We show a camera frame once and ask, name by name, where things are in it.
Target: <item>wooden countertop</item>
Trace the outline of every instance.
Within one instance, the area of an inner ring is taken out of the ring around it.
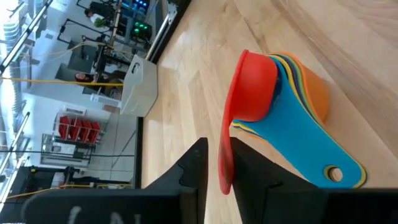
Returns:
[[[241,223],[218,185],[224,101],[243,49],[288,51],[326,80],[327,130],[368,172],[364,187],[398,187],[398,2],[193,0],[163,53],[159,97],[144,120],[142,182],[163,174],[199,137],[209,140],[206,223]],[[231,128],[300,175],[272,146]]]

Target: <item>red measuring cup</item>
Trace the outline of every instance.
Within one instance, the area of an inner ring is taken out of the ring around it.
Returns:
[[[259,121],[266,116],[277,75],[276,64],[270,58],[248,50],[242,52],[229,86],[221,127],[218,177],[224,194],[229,194],[234,175],[229,126],[234,119]]]

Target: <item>ring hole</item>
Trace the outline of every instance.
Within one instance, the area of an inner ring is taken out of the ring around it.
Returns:
[[[338,167],[331,167],[328,169],[328,178],[333,182],[340,182],[343,178],[343,173]]]

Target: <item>white container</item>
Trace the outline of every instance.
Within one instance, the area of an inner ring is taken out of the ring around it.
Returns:
[[[120,114],[145,117],[157,99],[157,67],[138,55],[124,78]]]

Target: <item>wood grain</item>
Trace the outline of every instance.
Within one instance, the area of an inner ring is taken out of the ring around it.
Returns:
[[[248,49],[291,52],[322,77],[331,97],[326,128],[366,168],[364,187],[398,187],[397,44],[397,1],[193,0],[158,64],[159,97],[144,120],[144,185],[207,137],[206,223],[241,223],[234,195],[219,190],[217,150],[229,83]],[[267,142],[231,134],[301,176]]]

